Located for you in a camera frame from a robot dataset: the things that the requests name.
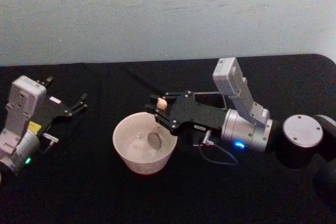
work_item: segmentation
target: blue led light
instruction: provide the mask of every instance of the blue led light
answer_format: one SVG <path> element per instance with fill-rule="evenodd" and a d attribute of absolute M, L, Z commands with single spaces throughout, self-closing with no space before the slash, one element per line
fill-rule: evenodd
<path fill-rule="evenodd" d="M 244 149 L 245 148 L 245 144 L 241 141 L 235 141 L 234 143 L 235 146 L 239 147 L 240 149 Z"/>

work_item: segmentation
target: yellow label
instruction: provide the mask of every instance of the yellow label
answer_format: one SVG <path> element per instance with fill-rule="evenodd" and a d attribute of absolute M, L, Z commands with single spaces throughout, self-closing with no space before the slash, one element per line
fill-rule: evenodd
<path fill-rule="evenodd" d="M 37 132 L 40 130 L 40 128 L 42 128 L 41 125 L 39 125 L 39 124 L 37 124 L 37 123 L 34 123 L 34 122 L 32 122 L 32 121 L 29 122 L 28 129 L 29 129 L 31 132 L 37 134 Z"/>

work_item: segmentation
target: white wall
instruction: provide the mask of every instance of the white wall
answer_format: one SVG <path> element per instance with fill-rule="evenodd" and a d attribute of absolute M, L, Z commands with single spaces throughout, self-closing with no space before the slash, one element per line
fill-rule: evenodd
<path fill-rule="evenodd" d="M 318 53 L 336 0 L 0 0 L 0 63 Z"/>

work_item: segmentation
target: black tablecloth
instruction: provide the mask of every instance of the black tablecloth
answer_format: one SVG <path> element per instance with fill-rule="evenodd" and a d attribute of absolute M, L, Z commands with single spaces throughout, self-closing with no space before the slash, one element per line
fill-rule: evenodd
<path fill-rule="evenodd" d="M 255 101 L 273 119 L 296 113 L 336 118 L 336 65 L 318 55 L 238 59 Z M 66 104 L 89 94 L 89 107 L 52 129 L 60 142 L 0 189 L 0 223 L 336 223 L 312 189 L 325 161 L 293 171 L 274 154 L 231 150 L 238 167 L 207 163 L 179 141 L 162 171 L 131 172 L 112 147 L 113 129 L 144 111 L 151 93 L 216 91 L 216 59 L 78 63 L 0 68 L 0 125 L 11 82 L 55 76 L 48 89 Z"/>

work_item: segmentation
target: white bowl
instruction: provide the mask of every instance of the white bowl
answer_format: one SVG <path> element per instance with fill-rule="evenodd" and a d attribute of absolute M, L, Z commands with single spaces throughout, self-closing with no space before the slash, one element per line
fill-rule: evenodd
<path fill-rule="evenodd" d="M 160 149 L 153 149 L 148 141 L 150 132 L 157 133 Z M 156 123 L 154 115 L 140 112 L 123 119 L 113 133 L 113 145 L 120 157 L 132 171 L 138 174 L 153 174 L 167 163 L 177 143 L 177 136 Z"/>

